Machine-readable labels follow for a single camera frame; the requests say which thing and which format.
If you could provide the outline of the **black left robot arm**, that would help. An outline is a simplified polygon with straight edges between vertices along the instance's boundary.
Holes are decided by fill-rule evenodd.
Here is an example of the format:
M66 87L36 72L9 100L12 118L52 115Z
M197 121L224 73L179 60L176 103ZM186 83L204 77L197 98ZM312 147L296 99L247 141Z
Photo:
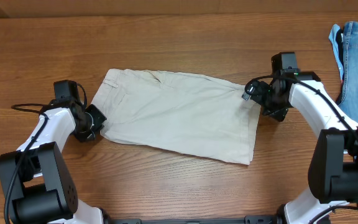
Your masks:
M67 139L96 139L105 115L78 93L71 80L53 84L55 98L37 111L39 122L16 151L0 155L6 223L102 223L110 216L79 199L62 156Z

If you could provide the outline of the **beige cotton shorts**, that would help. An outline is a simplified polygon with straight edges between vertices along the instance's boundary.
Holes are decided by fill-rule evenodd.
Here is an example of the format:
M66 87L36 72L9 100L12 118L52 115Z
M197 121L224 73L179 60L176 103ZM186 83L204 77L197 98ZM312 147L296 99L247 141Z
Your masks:
M206 75L110 69L93 104L110 141L248 165L260 106L243 93L243 85Z

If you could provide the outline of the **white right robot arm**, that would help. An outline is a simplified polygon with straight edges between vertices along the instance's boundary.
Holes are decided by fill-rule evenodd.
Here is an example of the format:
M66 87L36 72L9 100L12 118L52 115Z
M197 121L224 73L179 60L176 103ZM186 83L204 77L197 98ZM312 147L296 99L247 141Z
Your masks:
M271 58L272 73L247 83L243 99L283 121L289 108L306 119L318 140L308 169L308 188L274 215L248 215L245 223L330 223L329 213L358 210L358 123L329 97L315 72L298 68L293 52Z

